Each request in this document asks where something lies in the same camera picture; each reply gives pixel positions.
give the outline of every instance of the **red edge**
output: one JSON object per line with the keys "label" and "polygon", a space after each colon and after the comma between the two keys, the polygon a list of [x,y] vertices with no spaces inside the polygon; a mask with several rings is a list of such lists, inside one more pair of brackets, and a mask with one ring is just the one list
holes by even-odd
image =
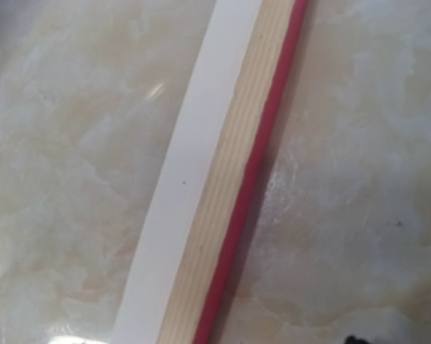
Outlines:
{"label": "red edge", "polygon": [[257,136],[245,167],[244,179],[240,187],[235,207],[231,215],[231,221],[224,244],[220,252],[217,268],[215,269],[212,283],[206,296],[206,302],[199,319],[193,344],[206,344],[217,316],[220,302],[229,277],[232,262],[235,258],[242,229],[245,225],[250,199],[255,187],[260,164],[265,154],[271,132],[273,130],[276,115],[278,113],[280,99],[287,82],[290,66],[293,61],[295,49],[300,36],[300,28],[308,0],[296,0],[290,15],[290,23],[285,35],[282,52],[273,78],[273,83],[267,97],[265,108],[258,128]]}

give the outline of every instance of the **marble tile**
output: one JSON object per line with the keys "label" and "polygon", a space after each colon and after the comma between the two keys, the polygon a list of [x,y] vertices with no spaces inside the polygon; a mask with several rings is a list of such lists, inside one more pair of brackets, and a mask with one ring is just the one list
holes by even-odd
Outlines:
{"label": "marble tile", "polygon": [[431,344],[431,0],[308,20],[212,343]]}
{"label": "marble tile", "polygon": [[0,0],[0,343],[108,342],[213,4]]}

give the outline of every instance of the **white painted surface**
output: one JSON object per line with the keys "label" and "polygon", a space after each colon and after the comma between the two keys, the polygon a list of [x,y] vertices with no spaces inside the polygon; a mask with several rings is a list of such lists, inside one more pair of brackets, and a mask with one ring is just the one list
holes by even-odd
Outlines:
{"label": "white painted surface", "polygon": [[155,343],[261,0],[218,0],[146,216],[112,344]]}

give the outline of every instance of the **marble surface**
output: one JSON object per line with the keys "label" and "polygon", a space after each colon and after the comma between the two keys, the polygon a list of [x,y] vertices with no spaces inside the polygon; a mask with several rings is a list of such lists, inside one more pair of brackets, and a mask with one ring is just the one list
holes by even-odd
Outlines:
{"label": "marble surface", "polygon": [[0,0],[1,344],[108,342],[213,4]]}
{"label": "marble surface", "polygon": [[212,343],[431,344],[431,0],[311,1],[291,77]]}

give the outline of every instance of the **marble floor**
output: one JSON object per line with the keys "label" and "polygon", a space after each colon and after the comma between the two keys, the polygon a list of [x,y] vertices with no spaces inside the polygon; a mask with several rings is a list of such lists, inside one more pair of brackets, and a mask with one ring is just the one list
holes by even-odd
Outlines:
{"label": "marble floor", "polygon": [[431,0],[311,0],[212,344],[431,344]]}
{"label": "marble floor", "polygon": [[0,344],[108,342],[214,0],[0,0]]}

